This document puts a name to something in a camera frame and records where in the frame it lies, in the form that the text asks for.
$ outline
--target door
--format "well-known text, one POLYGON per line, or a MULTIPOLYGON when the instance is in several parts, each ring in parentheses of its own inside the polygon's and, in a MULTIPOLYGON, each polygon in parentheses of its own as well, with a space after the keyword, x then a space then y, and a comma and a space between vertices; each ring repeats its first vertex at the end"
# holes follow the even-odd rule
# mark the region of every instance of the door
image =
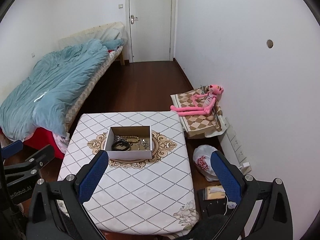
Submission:
POLYGON ((129 0, 133 62, 169 61, 172 0, 129 0))

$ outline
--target white tablecloth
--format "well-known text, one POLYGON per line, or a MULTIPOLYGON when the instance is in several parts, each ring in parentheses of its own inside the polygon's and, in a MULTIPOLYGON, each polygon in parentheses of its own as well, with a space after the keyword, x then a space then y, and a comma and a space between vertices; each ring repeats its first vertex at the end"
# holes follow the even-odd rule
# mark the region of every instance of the white tablecloth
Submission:
POLYGON ((175 112, 84 114, 71 138, 59 180, 76 174, 103 149, 110 126, 148 126, 153 159, 109 160, 84 207, 99 229, 137 235, 189 232, 199 219, 180 119, 175 112))

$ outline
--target pink plush toy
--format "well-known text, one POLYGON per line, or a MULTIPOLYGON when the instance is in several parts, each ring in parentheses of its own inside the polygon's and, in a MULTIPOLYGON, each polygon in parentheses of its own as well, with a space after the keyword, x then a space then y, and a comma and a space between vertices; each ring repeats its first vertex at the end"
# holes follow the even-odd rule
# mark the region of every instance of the pink plush toy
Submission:
POLYGON ((192 96, 192 107, 181 107, 176 108, 175 106, 171 106, 170 109, 173 111, 178 112, 179 116, 188 116, 188 115, 208 115, 211 113, 212 108, 214 107, 214 104, 217 101, 217 95, 222 94, 223 87, 220 87, 218 85, 211 85, 209 87, 209 92, 204 95, 196 95, 192 96), (207 97, 206 101, 203 104, 203 107, 198 107, 198 104, 196 103, 196 99, 198 98, 204 98, 207 97))

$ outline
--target open cardboard box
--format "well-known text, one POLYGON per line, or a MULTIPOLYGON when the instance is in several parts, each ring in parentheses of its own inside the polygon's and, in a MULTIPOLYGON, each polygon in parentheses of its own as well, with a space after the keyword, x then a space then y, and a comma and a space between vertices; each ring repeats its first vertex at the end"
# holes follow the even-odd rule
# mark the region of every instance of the open cardboard box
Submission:
POLYGON ((150 126, 121 126, 121 127, 110 127, 105 151, 111 160, 149 160, 152 159, 152 132, 150 126), (145 149, 142 145, 136 145, 135 143, 131 146, 131 151, 112 151, 111 147, 114 143, 114 136, 138 136, 140 140, 145 139, 149 143, 149 147, 145 149))

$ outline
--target silver bolt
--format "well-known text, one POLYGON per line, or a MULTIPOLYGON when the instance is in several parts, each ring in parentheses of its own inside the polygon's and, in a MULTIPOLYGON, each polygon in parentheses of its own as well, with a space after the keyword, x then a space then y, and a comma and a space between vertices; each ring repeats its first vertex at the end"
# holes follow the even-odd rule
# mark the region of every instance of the silver bolt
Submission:
POLYGON ((281 185, 282 184, 282 180, 281 179, 276 179, 276 184, 281 185))
POLYGON ((39 185, 43 184, 44 183, 44 179, 38 179, 38 182, 37 182, 39 185))
POLYGON ((72 181, 74 178, 75 178, 75 176, 70 174, 67 176, 67 181, 72 181))
POLYGON ((253 177, 251 175, 246 175, 244 177, 247 181, 253 181, 253 177))

